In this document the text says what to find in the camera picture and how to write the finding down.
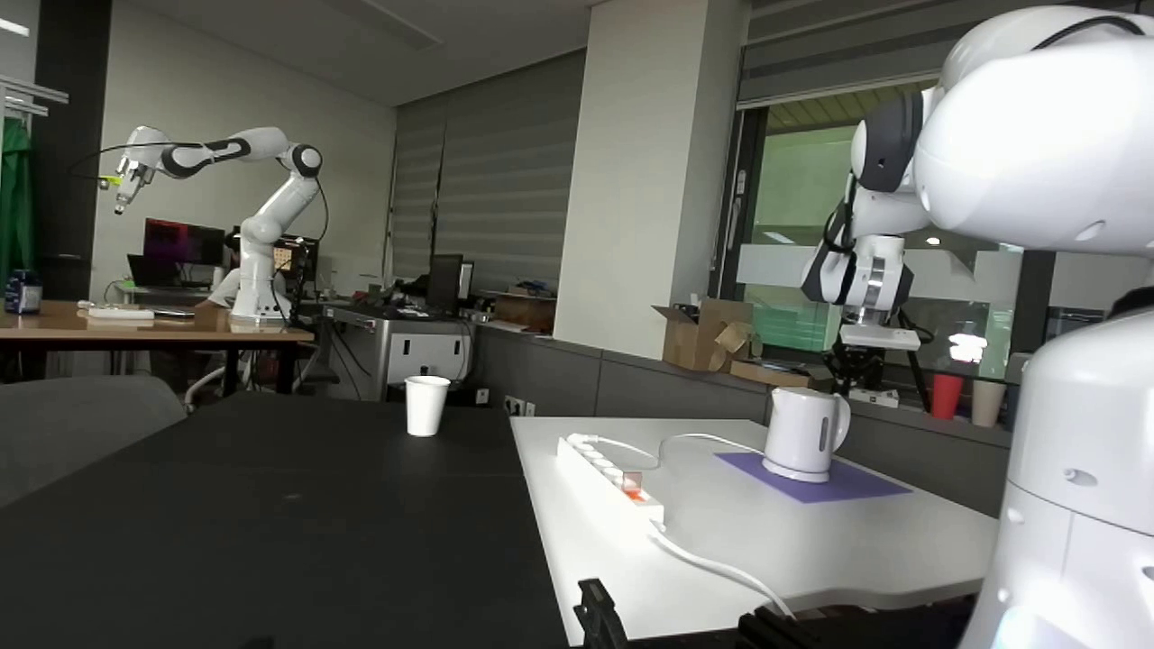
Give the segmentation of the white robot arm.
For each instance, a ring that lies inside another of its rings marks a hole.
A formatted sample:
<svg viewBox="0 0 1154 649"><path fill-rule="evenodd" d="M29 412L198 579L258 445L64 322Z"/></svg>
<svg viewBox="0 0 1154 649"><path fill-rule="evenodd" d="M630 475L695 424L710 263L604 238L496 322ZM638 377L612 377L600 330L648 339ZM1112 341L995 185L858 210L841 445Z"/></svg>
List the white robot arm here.
<svg viewBox="0 0 1154 649"><path fill-rule="evenodd" d="M937 82L858 121L803 293L850 341L937 226L1044 251L1101 307L1022 366L1000 537L958 649L1154 649L1154 17L1038 2L976 20Z"/></svg>

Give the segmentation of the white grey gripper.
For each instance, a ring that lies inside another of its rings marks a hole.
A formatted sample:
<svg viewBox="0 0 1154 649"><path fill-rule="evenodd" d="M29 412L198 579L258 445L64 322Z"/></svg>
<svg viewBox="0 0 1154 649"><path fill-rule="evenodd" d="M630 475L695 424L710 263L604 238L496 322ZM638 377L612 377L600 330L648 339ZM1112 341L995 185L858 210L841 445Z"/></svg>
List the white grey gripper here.
<svg viewBox="0 0 1154 649"><path fill-rule="evenodd" d="M817 246L803 271L800 293L816 304L892 315L905 304L911 271L905 267L905 240L892 235L867 235L850 247Z"/></svg>

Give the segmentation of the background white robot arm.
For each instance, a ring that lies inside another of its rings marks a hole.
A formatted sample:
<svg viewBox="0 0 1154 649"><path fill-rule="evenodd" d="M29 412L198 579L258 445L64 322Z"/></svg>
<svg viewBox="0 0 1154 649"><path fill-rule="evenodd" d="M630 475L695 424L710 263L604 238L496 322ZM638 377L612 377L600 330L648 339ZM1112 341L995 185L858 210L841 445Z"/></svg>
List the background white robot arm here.
<svg viewBox="0 0 1154 649"><path fill-rule="evenodd" d="M103 186L126 210L156 176L193 180L205 172L202 210L237 219L237 267L225 274L221 300L235 323L258 327L288 322L288 300L274 289L274 246L318 197L320 167L324 154L281 127L249 127L210 140L133 127Z"/></svg>

